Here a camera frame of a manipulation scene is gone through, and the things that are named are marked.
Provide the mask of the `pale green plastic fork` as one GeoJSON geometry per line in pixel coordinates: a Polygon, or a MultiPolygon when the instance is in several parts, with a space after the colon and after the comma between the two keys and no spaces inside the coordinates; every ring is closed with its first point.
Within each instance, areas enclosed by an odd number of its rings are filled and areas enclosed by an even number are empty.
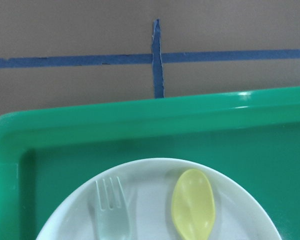
{"type": "Polygon", "coordinates": [[[130,240],[130,216],[119,177],[95,181],[95,219],[99,240],[130,240]]]}

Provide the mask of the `white round plate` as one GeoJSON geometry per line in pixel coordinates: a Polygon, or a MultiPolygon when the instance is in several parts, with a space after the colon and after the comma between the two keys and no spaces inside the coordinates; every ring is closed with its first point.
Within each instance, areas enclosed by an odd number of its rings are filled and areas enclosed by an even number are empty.
{"type": "Polygon", "coordinates": [[[130,240],[183,240],[172,220],[175,185],[186,170],[208,178],[214,196],[215,222],[207,240],[278,240],[280,234],[261,205],[224,174],[175,158],[134,160],[84,176],[82,185],[63,200],[46,221],[39,240],[99,240],[95,181],[119,177],[130,217],[130,240]]]}

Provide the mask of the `green plastic tray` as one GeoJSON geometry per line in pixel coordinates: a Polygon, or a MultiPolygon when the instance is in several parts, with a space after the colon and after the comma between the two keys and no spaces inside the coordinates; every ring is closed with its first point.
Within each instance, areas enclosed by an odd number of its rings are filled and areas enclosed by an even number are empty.
{"type": "Polygon", "coordinates": [[[300,87],[20,111],[0,116],[0,240],[33,240],[91,177],[145,158],[229,176],[300,240],[300,87]]]}

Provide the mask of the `yellow plastic spoon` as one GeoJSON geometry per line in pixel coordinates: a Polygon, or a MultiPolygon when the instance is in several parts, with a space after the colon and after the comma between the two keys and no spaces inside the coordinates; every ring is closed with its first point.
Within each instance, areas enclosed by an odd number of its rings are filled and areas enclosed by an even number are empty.
{"type": "Polygon", "coordinates": [[[188,169],[177,180],[171,199],[173,225],[183,240],[207,240],[216,209],[209,179],[198,169],[188,169]]]}

